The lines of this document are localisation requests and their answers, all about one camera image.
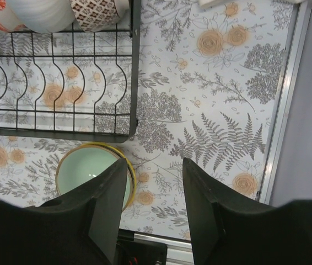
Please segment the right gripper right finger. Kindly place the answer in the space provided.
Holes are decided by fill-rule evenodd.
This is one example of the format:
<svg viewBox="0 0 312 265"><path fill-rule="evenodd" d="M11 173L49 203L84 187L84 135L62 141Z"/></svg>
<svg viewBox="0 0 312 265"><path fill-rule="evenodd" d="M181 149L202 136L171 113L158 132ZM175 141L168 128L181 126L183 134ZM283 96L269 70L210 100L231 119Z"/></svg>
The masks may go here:
<svg viewBox="0 0 312 265"><path fill-rule="evenodd" d="M312 200L259 203L189 158L182 177L195 264L312 264Z"/></svg>

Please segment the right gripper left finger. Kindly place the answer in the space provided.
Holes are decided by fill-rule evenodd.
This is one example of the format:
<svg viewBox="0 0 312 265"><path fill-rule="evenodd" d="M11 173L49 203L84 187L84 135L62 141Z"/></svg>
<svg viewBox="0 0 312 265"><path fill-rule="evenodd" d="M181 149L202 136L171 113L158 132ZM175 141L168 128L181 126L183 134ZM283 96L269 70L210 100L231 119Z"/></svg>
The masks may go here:
<svg viewBox="0 0 312 265"><path fill-rule="evenodd" d="M112 264L127 162L41 206L0 200L0 264Z"/></svg>

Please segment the black wire dish rack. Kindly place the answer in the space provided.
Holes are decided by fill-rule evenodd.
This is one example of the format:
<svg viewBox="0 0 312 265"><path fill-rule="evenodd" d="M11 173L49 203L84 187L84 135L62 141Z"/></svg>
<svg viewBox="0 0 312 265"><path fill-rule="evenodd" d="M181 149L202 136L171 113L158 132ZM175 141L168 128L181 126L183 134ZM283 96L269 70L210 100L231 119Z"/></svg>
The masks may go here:
<svg viewBox="0 0 312 265"><path fill-rule="evenodd" d="M137 128L140 1L85 32L0 33L0 135L122 143Z"/></svg>

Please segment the brown patterned bowl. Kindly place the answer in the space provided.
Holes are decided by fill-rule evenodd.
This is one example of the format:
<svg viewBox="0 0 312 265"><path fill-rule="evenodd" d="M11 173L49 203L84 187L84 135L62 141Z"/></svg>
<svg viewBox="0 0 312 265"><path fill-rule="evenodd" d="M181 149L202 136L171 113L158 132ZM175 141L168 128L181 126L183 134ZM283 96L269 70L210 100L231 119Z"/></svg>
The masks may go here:
<svg viewBox="0 0 312 265"><path fill-rule="evenodd" d="M129 0L72 0L74 16L85 32L98 32L118 23L130 8Z"/></svg>

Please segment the plain white bowl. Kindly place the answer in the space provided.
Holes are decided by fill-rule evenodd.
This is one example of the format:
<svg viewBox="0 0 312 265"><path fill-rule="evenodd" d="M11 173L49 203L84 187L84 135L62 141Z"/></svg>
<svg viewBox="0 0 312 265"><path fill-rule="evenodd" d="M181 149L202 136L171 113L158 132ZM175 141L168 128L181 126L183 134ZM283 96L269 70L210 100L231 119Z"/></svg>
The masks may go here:
<svg viewBox="0 0 312 265"><path fill-rule="evenodd" d="M75 20L70 1L11 0L7 3L19 20L37 33L62 31Z"/></svg>

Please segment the mint green bowl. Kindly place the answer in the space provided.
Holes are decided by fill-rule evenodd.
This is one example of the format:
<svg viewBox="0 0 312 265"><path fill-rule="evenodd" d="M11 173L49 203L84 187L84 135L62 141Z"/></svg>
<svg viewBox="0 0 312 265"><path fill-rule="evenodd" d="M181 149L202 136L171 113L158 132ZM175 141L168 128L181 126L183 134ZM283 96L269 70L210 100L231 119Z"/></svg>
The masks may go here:
<svg viewBox="0 0 312 265"><path fill-rule="evenodd" d="M102 142L90 142L70 150L56 169L58 194L65 194L98 176L120 158L126 156L117 148Z"/></svg>

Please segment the yellow bowl under green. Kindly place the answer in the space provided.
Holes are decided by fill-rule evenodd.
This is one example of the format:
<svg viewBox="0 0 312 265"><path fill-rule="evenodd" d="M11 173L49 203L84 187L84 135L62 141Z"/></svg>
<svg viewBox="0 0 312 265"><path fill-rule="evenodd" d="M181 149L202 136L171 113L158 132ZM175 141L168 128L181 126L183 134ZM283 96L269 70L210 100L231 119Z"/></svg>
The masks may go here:
<svg viewBox="0 0 312 265"><path fill-rule="evenodd" d="M137 189L136 173L135 173L135 169L134 169L132 163L125 156L125 154L120 149L118 149L117 147L111 146L111 145L103 143L103 142L87 142L87 143L83 144L83 146L92 146L92 145L97 145L101 148L109 150L110 152L113 152L118 157L126 159L126 162L128 164L129 183L128 183L128 186L126 187L126 193L128 195L128 199L123 204L123 210L125 210L127 207L129 207L133 203L133 200L134 200L135 194L136 194L136 189Z"/></svg>

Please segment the floral table mat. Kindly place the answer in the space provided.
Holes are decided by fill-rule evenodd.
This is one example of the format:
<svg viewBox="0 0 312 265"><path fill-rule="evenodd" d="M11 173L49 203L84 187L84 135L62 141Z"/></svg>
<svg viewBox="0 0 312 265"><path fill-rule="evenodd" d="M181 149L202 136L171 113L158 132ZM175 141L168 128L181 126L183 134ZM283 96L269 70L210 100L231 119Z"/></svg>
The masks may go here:
<svg viewBox="0 0 312 265"><path fill-rule="evenodd" d="M137 128L120 149L137 179L121 227L190 239L182 159L256 199L294 5L140 1ZM0 199L26 207L59 194L63 156L87 142L0 135Z"/></svg>

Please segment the aluminium frame rail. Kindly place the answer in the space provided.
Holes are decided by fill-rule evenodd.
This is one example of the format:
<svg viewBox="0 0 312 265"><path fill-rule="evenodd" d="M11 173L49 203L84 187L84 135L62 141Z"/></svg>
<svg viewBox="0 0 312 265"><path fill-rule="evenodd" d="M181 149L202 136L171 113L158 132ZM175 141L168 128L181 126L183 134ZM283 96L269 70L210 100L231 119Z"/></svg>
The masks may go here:
<svg viewBox="0 0 312 265"><path fill-rule="evenodd" d="M279 91L275 101L276 111L273 113L267 142L266 163L263 171L261 191L258 194L260 203L269 205L275 175L281 153L284 133L291 107L293 92L297 79L299 64L303 52L306 32L312 10L312 1L304 1L293 7L293 18L289 27L290 36L286 42L285 69L280 75ZM167 245L166 264L193 264L190 242L170 237L135 233L136 241L163 243Z"/></svg>

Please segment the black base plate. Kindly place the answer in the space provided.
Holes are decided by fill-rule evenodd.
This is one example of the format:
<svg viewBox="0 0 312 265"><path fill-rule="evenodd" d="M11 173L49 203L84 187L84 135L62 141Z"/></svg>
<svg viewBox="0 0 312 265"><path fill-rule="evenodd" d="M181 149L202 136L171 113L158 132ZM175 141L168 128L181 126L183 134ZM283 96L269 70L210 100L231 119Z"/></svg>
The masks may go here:
<svg viewBox="0 0 312 265"><path fill-rule="evenodd" d="M167 250L164 243L136 239L133 231L119 229L113 264L166 264Z"/></svg>

